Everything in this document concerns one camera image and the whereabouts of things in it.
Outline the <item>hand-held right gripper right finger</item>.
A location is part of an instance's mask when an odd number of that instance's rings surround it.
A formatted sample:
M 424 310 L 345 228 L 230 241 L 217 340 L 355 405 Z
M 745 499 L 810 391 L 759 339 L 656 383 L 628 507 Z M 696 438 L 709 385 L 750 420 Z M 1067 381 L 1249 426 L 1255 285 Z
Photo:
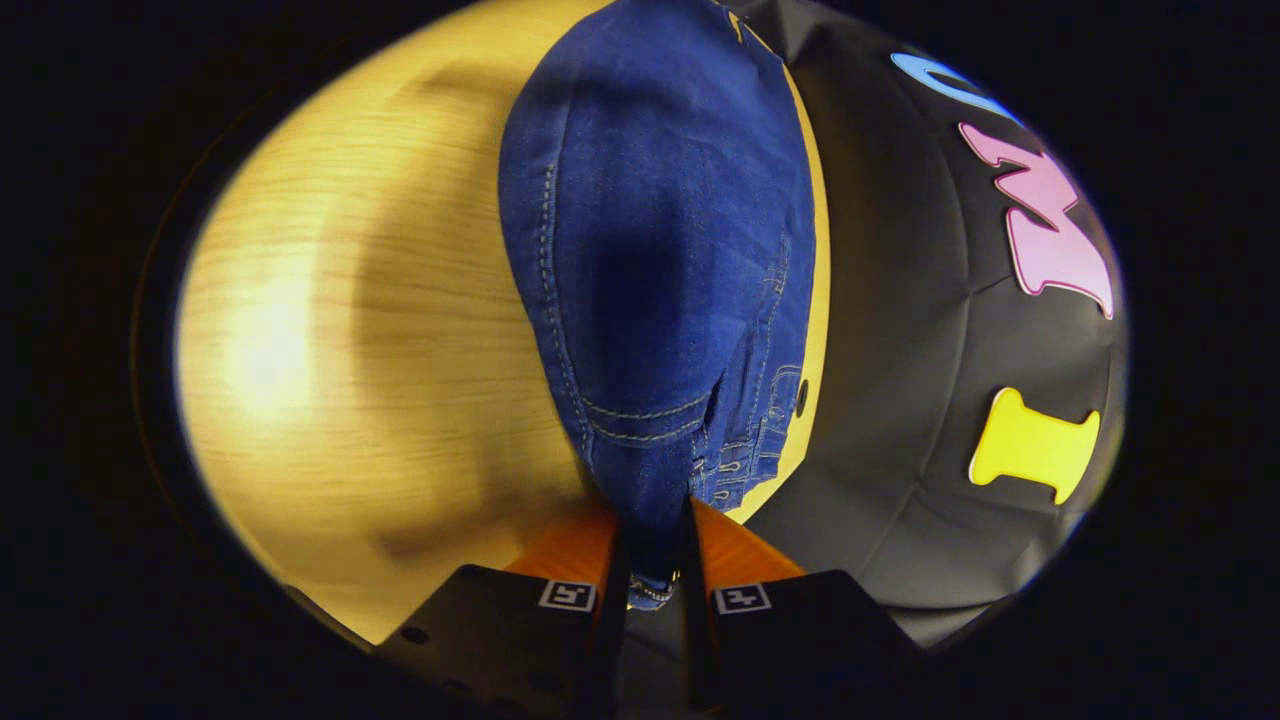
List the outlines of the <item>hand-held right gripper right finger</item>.
M 837 719 L 925 661 L 844 570 L 806 571 L 709 505 L 684 505 L 687 705 L 714 719 Z

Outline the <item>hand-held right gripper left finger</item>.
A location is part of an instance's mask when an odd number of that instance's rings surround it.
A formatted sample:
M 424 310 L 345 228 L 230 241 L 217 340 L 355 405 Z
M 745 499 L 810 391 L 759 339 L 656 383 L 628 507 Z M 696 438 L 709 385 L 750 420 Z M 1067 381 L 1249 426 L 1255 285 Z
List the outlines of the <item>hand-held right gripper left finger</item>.
M 596 505 L 502 569 L 458 566 L 375 655 L 493 719 L 612 719 L 628 573 Z

